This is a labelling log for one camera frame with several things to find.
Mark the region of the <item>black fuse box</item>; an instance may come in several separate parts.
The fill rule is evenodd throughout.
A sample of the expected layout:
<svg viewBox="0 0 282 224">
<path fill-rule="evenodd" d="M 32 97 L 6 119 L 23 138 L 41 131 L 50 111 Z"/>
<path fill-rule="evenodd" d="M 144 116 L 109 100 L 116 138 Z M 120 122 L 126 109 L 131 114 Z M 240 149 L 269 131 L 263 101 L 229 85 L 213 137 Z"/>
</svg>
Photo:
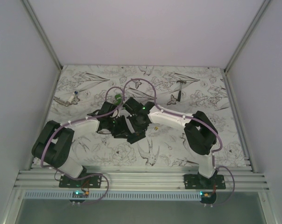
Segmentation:
<svg viewBox="0 0 282 224">
<path fill-rule="evenodd" d="M 146 137 L 146 133 L 144 131 L 138 132 L 138 133 L 132 133 L 131 135 L 127 137 L 127 142 L 129 142 L 130 144 L 134 144 L 144 139 L 145 137 Z"/>
</svg>

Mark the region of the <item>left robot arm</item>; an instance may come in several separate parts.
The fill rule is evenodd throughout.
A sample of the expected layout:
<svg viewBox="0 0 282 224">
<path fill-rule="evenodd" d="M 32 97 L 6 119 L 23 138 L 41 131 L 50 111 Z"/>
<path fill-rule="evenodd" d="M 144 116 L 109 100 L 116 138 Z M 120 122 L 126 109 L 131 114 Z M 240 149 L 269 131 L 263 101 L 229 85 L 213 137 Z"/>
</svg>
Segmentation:
<svg viewBox="0 0 282 224">
<path fill-rule="evenodd" d="M 86 118 L 60 124 L 53 120 L 46 123 L 34 143 L 31 153 L 41 160 L 41 166 L 49 167 L 70 177 L 75 187 L 82 187 L 87 176 L 82 173 L 84 167 L 70 157 L 70 149 L 74 138 L 83 137 L 87 133 L 107 130 L 114 138 L 126 139 L 133 130 L 123 115 L 114 115 L 119 107 L 105 101 L 99 110 L 89 113 Z"/>
</svg>

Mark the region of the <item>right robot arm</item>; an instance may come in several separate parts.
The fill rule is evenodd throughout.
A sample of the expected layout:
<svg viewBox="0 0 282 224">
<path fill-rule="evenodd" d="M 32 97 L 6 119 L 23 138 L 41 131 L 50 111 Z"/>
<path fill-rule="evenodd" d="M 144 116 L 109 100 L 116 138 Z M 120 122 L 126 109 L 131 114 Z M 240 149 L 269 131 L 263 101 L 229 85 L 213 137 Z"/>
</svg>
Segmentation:
<svg viewBox="0 0 282 224">
<path fill-rule="evenodd" d="M 134 144 L 144 139 L 150 124 L 165 125 L 183 131 L 188 141 L 187 149 L 199 165 L 199 185 L 204 189 L 214 185 L 216 168 L 211 148 L 217 142 L 218 131 L 203 112 L 185 114 L 168 110 L 150 101 L 143 105 L 134 98 L 129 98 L 123 108 L 130 114 L 126 118 L 129 143 Z"/>
</svg>

